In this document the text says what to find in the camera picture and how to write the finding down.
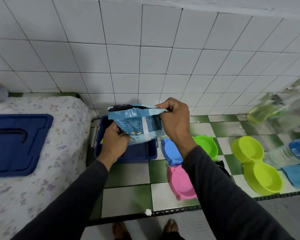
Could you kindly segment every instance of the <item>plastic bag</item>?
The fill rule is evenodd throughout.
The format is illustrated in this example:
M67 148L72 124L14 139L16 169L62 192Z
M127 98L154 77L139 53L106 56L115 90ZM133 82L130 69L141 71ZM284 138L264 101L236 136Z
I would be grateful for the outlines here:
M108 119L114 120L122 133L131 137L128 145L165 135L159 114L168 112L167 109L143 104L119 104L110 106L108 112Z

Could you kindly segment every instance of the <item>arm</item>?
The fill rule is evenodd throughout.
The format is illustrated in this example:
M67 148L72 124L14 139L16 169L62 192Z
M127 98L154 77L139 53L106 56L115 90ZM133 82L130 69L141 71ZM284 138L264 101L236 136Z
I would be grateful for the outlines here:
M112 123L105 131L100 156L61 195L12 239L80 239L108 171L130 139Z
M216 239L293 239L256 201L236 186L192 139L188 106L169 98L157 105L163 128L176 144L200 205Z

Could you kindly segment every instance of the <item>dark sleeve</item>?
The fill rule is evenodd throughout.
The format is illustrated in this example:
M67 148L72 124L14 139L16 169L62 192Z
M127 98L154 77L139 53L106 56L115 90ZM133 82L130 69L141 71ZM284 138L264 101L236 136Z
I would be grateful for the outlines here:
M106 183L108 171L94 161L36 218L12 239L80 239L96 200Z
M182 167L190 177L216 239L293 239L200 146L186 156Z

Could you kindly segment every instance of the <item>pink bowl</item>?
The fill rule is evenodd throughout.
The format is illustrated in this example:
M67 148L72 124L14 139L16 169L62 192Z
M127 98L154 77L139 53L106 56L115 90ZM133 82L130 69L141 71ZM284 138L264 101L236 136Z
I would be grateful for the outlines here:
M197 198L195 189L185 170L180 166L168 168L169 185L177 200L189 200Z

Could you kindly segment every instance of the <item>foot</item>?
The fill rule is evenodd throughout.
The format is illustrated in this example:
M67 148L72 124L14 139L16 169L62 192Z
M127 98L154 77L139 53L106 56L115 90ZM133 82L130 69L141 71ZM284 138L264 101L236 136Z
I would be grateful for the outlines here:
M115 238L123 239L125 236L130 236L124 222L116 222L112 226L112 233Z
M167 224L163 228L163 232L179 232L178 224L175 220L169 219Z

